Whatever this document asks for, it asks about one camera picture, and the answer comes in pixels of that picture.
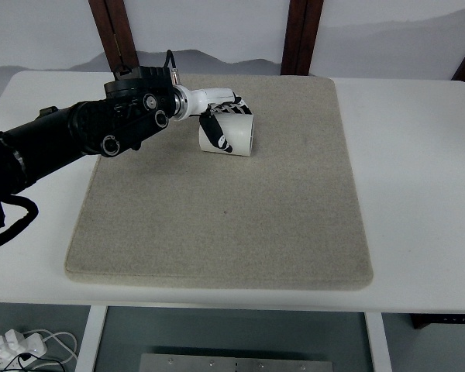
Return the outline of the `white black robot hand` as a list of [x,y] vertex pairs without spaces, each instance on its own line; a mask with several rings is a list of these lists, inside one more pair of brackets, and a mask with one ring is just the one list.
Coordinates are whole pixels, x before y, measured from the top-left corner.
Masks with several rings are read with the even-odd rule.
[[205,111],[209,106],[217,105],[212,109],[214,113],[252,115],[249,106],[229,88],[197,89],[189,91],[186,96],[188,108],[185,114],[201,114],[199,124],[208,141],[216,149],[231,153],[232,146],[228,143],[218,119],[212,113]]

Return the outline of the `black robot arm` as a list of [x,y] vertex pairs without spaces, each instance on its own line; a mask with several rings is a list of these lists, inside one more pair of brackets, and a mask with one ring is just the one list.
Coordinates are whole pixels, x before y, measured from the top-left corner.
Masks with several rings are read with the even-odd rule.
[[105,99],[40,111],[32,122],[0,132],[0,202],[85,155],[115,157],[168,126],[170,120],[199,118],[209,142],[231,153],[218,115],[249,115],[229,88],[191,91],[178,77],[174,55],[162,67],[126,67],[105,84]]

